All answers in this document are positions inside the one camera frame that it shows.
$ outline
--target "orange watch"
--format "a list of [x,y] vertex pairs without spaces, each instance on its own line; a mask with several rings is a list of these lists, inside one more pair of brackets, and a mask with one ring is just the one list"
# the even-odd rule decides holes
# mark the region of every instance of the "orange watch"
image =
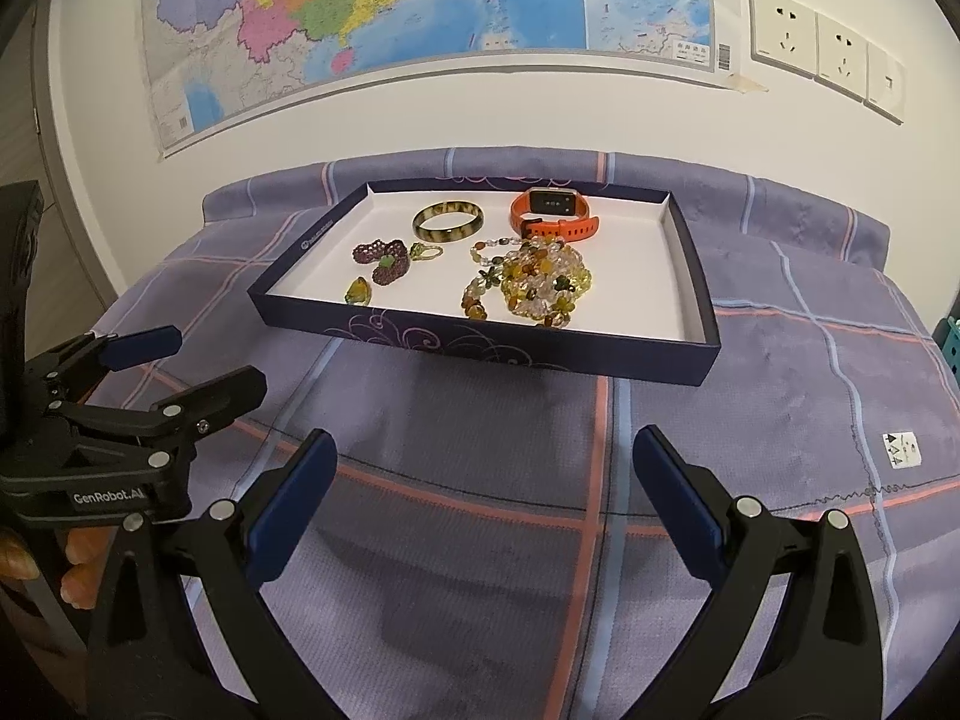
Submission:
[[[561,218],[523,218],[524,214],[547,214]],[[559,235],[563,240],[582,241],[600,227],[600,220],[590,215],[587,199],[573,189],[536,187],[521,194],[510,206],[510,224],[521,238],[534,235]]]

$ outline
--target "finger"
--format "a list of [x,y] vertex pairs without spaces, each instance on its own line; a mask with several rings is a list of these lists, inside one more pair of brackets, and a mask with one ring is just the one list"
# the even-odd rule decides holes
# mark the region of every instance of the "finger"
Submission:
[[66,559],[73,565],[96,560],[109,547],[114,528],[74,528],[66,536]]
[[61,598],[73,608],[94,608],[97,591],[104,576],[106,560],[95,560],[75,565],[61,580]]
[[20,580],[40,576],[34,559],[12,533],[0,533],[0,576]]

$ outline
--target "white wall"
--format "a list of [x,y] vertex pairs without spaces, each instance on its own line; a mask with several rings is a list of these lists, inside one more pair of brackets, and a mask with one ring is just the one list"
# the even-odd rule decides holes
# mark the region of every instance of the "white wall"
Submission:
[[137,40],[138,0],[54,0],[56,123],[80,210],[118,290],[200,228],[203,195],[280,167],[437,146],[589,148],[765,176],[889,224],[886,271],[933,327],[960,280],[960,43],[933,0],[797,0],[907,67],[902,127],[750,60],[741,95],[603,74],[458,74],[350,91],[219,133],[160,161]]

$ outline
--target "electrical outlet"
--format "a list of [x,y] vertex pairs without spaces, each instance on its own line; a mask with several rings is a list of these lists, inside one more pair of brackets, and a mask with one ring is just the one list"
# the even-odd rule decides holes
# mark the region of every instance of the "electrical outlet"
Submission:
[[873,43],[867,43],[867,105],[904,123],[906,68]]
[[867,95],[867,41],[817,14],[817,79],[862,100]]
[[805,76],[817,73],[817,20],[792,0],[750,0],[751,55]]

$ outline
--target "wooden floor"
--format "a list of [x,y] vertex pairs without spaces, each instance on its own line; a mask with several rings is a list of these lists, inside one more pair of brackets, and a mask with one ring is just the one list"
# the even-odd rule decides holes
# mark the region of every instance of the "wooden floor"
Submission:
[[46,178],[31,87],[32,13],[0,56],[0,184],[37,180],[44,197],[37,261],[27,294],[27,358],[90,329],[104,305],[64,226]]

